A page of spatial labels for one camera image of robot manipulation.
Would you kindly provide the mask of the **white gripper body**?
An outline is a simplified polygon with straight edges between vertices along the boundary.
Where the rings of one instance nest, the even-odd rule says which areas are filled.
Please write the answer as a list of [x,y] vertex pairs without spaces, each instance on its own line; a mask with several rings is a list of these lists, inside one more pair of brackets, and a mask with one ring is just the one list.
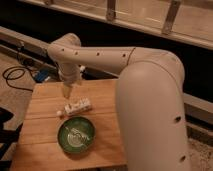
[[62,86],[62,94],[66,99],[70,98],[71,91],[73,89],[73,85],[75,83],[81,83],[81,75],[79,73],[74,73],[71,75],[61,75],[61,80],[63,82]]

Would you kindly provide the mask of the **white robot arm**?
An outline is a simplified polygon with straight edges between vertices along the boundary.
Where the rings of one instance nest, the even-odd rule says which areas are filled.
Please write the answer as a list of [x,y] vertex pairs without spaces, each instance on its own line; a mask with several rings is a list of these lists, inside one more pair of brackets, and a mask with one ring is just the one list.
[[59,66],[64,94],[79,67],[118,77],[117,120],[128,171],[191,171],[183,100],[184,67],[173,53],[144,47],[84,47],[68,33],[48,56]]

